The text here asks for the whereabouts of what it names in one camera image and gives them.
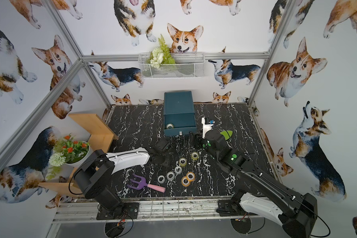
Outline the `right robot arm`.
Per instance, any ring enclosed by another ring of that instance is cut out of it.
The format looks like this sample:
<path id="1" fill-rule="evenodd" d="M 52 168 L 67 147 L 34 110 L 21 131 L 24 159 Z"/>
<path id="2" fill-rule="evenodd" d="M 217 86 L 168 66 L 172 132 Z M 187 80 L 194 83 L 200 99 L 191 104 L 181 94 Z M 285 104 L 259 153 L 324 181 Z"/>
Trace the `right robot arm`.
<path id="1" fill-rule="evenodd" d="M 281 184 L 243 153 L 230 147 L 217 130 L 205 136 L 189 134 L 192 146 L 203 149 L 219 167 L 234 177 L 249 182 L 264 197 L 245 192 L 238 204 L 247 213 L 254 213 L 279 224 L 291 238 L 309 238 L 317 220 L 317 200 L 306 193 L 302 195 Z"/>

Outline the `green toy trowel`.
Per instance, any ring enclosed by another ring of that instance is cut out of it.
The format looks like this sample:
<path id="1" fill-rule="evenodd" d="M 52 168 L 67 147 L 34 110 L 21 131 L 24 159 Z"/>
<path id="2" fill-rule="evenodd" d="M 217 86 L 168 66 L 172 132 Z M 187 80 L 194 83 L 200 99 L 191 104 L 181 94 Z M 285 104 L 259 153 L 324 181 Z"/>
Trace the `green toy trowel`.
<path id="1" fill-rule="evenodd" d="M 233 132 L 230 130 L 227 130 L 227 131 L 220 132 L 220 134 L 225 138 L 225 140 L 229 140 L 229 139 L 231 139 Z"/>

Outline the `teal drawer cabinet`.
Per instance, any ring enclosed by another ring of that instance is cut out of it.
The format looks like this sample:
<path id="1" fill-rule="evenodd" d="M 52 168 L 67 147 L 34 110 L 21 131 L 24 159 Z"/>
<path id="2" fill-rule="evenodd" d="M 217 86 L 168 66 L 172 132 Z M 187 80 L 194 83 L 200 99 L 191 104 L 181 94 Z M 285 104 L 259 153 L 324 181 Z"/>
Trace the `teal drawer cabinet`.
<path id="1" fill-rule="evenodd" d="M 191 91 L 175 91 L 164 93 L 164 115 L 194 113 Z"/>

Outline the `wooden corner shelf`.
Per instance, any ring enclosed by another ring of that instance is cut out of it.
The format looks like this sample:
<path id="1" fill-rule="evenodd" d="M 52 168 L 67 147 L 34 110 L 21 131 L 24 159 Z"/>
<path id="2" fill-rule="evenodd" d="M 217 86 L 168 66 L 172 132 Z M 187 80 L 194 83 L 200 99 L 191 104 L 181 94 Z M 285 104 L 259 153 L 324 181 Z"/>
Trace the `wooden corner shelf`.
<path id="1" fill-rule="evenodd" d="M 92 146 L 94 151 L 101 149 L 104 152 L 108 152 L 113 140 L 119 139 L 96 114 L 70 114 L 69 117 L 90 133 L 88 143 Z M 41 182 L 39 186 L 61 195 L 83 197 L 78 185 L 74 181 L 70 181 L 75 171 L 76 168 L 74 168 L 70 174 L 68 182 Z"/>

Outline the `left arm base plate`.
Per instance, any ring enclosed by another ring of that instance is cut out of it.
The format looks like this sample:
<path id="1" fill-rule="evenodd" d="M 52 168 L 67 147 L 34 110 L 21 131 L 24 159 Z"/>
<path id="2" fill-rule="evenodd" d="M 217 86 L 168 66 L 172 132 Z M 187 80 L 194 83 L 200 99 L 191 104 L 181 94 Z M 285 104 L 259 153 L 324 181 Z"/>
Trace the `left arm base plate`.
<path id="1" fill-rule="evenodd" d="M 115 208 L 114 211 L 107 210 L 102 205 L 98 205 L 98 213 L 96 220 L 116 220 L 131 218 L 136 219 L 138 216 L 140 203 L 126 202 Z"/>

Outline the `teal top drawer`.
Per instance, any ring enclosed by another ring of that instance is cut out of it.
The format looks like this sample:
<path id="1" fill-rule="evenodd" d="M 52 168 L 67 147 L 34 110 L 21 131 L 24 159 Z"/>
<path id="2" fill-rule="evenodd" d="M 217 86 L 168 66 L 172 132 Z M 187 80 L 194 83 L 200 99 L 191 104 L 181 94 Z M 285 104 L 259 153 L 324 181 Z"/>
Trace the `teal top drawer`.
<path id="1" fill-rule="evenodd" d="M 166 125 L 172 123 L 174 129 L 166 129 Z M 190 132 L 196 133 L 195 113 L 164 115 L 164 134 L 165 136 L 189 135 Z"/>

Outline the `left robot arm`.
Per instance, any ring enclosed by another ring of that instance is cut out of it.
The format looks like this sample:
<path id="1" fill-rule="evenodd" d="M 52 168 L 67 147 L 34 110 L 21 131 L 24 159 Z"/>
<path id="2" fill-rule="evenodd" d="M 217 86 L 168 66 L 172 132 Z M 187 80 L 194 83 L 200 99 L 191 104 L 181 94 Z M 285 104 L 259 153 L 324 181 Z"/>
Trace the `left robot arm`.
<path id="1" fill-rule="evenodd" d="M 170 143 L 162 139 L 156 145 L 125 152 L 105 153 L 99 149 L 76 169 L 72 180 L 86 199 L 95 199 L 107 211 L 120 213 L 124 204 L 117 193 L 108 189 L 112 174 L 148 163 L 163 165 L 168 159 L 169 148 Z"/>

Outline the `purple pink toy rake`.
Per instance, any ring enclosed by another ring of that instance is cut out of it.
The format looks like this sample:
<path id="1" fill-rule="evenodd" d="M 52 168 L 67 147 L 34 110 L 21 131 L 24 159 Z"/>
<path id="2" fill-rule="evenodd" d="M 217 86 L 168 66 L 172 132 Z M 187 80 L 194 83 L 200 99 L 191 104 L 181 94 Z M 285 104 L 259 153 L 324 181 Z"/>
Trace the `purple pink toy rake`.
<path id="1" fill-rule="evenodd" d="M 144 187 L 147 187 L 147 188 L 153 189 L 153 190 L 161 192 L 161 193 L 164 193 L 166 191 L 165 187 L 147 183 L 146 179 L 142 176 L 133 174 L 133 177 L 138 178 L 139 180 L 130 179 L 130 182 L 132 184 L 127 184 L 128 188 L 131 188 L 134 190 L 142 190 Z"/>

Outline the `clear white tape roll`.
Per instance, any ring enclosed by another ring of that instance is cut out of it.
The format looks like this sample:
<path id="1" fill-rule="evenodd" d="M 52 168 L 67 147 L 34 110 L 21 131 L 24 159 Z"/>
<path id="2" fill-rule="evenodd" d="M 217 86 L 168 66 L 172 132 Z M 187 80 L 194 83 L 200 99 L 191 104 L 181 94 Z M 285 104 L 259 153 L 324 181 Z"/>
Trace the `clear white tape roll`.
<path id="1" fill-rule="evenodd" d="M 176 166 L 174 172 L 175 174 L 179 175 L 183 172 L 183 168 L 181 166 Z"/>
<path id="2" fill-rule="evenodd" d="M 176 174 L 173 171 L 170 171 L 166 174 L 166 178 L 168 181 L 173 181 L 175 179 L 175 177 L 176 177 Z"/>
<path id="3" fill-rule="evenodd" d="M 166 181 L 166 178 L 165 178 L 164 175 L 160 175 L 160 176 L 158 177 L 158 183 L 159 183 L 159 184 L 163 184 L 163 183 L 165 183 L 165 181 Z"/>

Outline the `orange tape roll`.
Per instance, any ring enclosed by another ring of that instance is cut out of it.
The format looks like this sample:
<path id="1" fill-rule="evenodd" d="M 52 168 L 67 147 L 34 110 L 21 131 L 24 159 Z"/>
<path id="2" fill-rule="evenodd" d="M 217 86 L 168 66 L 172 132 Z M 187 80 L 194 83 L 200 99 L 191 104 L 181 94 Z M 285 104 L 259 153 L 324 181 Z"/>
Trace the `orange tape roll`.
<path id="1" fill-rule="evenodd" d="M 184 187 L 188 187 L 188 186 L 190 185 L 190 181 L 188 180 L 187 177 L 183 177 L 183 178 L 181 179 L 181 184 L 182 184 L 182 186 L 184 186 Z"/>
<path id="2" fill-rule="evenodd" d="M 195 180 L 195 174 L 193 172 L 188 172 L 186 175 L 188 181 L 192 182 Z"/>

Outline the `green fern white flowers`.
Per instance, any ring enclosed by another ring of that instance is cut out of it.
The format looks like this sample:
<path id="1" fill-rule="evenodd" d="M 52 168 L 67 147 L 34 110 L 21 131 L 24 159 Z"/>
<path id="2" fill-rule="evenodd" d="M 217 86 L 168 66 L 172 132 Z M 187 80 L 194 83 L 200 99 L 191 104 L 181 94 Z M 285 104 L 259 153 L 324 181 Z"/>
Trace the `green fern white flowers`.
<path id="1" fill-rule="evenodd" d="M 150 52 L 150 57 L 147 60 L 147 63 L 157 69 L 159 69 L 162 65 L 176 64 L 163 35 L 160 35 L 158 38 L 158 43 L 159 46 L 155 47 L 153 51 Z"/>

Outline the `yellow-green tape roll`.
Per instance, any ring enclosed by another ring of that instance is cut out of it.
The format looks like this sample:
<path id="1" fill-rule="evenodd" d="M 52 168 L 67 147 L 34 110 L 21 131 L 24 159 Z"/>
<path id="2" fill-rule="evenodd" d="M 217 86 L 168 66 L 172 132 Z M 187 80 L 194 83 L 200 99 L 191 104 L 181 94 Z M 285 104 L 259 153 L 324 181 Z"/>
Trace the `yellow-green tape roll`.
<path id="1" fill-rule="evenodd" d="M 191 159 L 192 159 L 193 161 L 198 160 L 198 159 L 199 159 L 199 154 L 198 154 L 197 152 L 192 152 L 192 153 L 191 153 Z"/>
<path id="2" fill-rule="evenodd" d="M 166 129 L 169 130 L 169 129 L 174 129 L 175 126 L 172 124 L 172 123 L 169 123 L 166 125 Z"/>
<path id="3" fill-rule="evenodd" d="M 179 165 L 181 167 L 185 167 L 187 165 L 187 159 L 186 158 L 180 158 L 178 162 L 179 162 Z"/>

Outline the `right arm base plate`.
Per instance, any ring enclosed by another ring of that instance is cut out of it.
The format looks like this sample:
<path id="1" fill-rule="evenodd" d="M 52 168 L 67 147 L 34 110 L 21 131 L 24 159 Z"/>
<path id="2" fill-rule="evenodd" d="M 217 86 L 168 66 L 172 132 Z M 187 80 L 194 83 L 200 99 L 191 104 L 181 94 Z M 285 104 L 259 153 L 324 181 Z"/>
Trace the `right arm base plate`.
<path id="1" fill-rule="evenodd" d="M 227 216 L 244 216 L 245 214 L 247 215 L 252 215 L 252 216 L 257 216 L 255 213 L 247 213 L 241 206 L 241 201 L 240 200 L 233 200 L 233 199 L 228 199 L 228 200 L 218 200 L 217 202 L 217 209 L 216 212 L 221 216 L 221 217 L 227 217 Z"/>

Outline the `potted red flower plant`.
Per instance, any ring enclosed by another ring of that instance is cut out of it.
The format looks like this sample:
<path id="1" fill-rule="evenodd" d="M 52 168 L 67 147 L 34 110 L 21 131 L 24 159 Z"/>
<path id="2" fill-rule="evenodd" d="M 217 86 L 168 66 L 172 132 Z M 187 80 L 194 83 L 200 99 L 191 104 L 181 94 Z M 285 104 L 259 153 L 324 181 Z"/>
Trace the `potted red flower plant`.
<path id="1" fill-rule="evenodd" d="M 90 149 L 88 142 L 76 140 L 71 134 L 59 139 L 49 158 L 46 180 L 54 179 L 61 172 L 63 165 L 82 162 Z"/>

